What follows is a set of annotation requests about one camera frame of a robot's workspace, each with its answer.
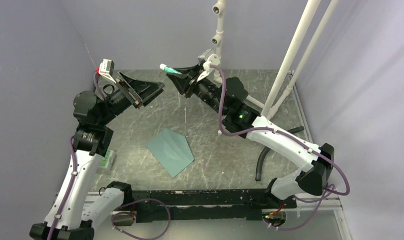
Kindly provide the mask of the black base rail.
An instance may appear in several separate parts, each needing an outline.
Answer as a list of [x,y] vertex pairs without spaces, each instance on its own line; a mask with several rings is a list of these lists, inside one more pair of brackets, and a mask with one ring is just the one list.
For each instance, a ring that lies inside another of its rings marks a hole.
[[260,221],[269,212],[294,209],[292,197],[273,200],[263,188],[134,190],[116,212],[134,212],[138,223],[167,220],[245,219]]

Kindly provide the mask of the white pvc pipe frame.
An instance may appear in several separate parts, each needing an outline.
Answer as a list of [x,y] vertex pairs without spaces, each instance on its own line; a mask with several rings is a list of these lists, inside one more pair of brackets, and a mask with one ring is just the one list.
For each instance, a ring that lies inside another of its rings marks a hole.
[[289,72],[297,79],[334,13],[336,0],[218,0],[211,39],[222,68],[277,70],[265,101],[248,100],[272,118],[289,95],[294,82],[279,93]]

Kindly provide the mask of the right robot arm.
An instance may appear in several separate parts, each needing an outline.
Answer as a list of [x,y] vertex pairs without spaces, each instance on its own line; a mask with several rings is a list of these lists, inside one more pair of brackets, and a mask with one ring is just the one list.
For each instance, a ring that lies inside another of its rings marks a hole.
[[228,77],[217,86],[207,78],[200,63],[185,68],[161,64],[160,69],[166,72],[181,95],[186,98],[197,96],[218,114],[221,134],[260,143],[298,167],[285,177],[271,180],[265,194],[267,205],[276,208],[295,194],[321,196],[324,193],[333,169],[332,154],[278,127],[245,104],[248,92],[238,77]]

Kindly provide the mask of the green label plastic box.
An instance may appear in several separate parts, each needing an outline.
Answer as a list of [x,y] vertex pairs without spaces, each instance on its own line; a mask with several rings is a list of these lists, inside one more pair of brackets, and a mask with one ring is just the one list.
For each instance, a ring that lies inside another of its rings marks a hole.
[[116,156],[117,156],[116,151],[109,149],[106,152],[106,154],[105,154],[101,164],[99,165],[97,171],[100,172],[100,173],[110,172],[111,169],[112,169],[112,165],[113,165],[113,163],[114,163],[114,161],[116,159]]

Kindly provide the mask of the green white glue stick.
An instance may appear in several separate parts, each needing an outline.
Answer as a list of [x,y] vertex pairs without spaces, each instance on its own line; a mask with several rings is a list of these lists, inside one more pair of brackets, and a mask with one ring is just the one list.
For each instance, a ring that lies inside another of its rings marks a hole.
[[176,69],[174,69],[174,68],[172,68],[172,67],[169,67],[169,66],[167,66],[166,64],[163,64],[163,63],[161,63],[161,64],[159,65],[159,68],[160,68],[162,71],[166,72],[166,73],[179,74],[179,75],[181,74],[180,71],[178,71],[178,70],[176,70]]

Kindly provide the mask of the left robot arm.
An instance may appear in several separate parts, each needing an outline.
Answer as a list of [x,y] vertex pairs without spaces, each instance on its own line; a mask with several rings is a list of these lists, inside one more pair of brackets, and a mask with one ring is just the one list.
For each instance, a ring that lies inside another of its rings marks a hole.
[[164,89],[164,83],[142,81],[119,73],[110,83],[113,92],[105,98],[86,90],[73,100],[78,121],[69,140],[70,163],[60,191],[42,223],[32,225],[34,240],[91,240],[112,211],[127,210],[134,197],[130,184],[114,181],[90,205],[85,200],[94,175],[102,163],[113,130],[107,125],[129,107],[145,107]]

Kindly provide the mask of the teal envelope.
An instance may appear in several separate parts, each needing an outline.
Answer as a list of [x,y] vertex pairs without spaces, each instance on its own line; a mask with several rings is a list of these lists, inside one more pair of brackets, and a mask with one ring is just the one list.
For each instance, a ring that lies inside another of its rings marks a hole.
[[194,161],[186,137],[167,128],[151,138],[145,146],[172,178]]

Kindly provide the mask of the black foam tube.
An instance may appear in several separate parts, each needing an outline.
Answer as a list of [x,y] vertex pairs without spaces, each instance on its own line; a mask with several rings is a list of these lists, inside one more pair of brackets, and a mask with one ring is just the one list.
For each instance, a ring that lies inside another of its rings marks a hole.
[[[299,126],[299,127],[289,129],[288,132],[291,134],[296,134],[296,133],[302,132],[304,130],[305,130],[304,126]],[[271,150],[270,148],[265,146],[258,156],[256,171],[255,171],[255,181],[256,182],[260,182],[262,179],[262,169],[263,169],[264,160],[270,150]]]

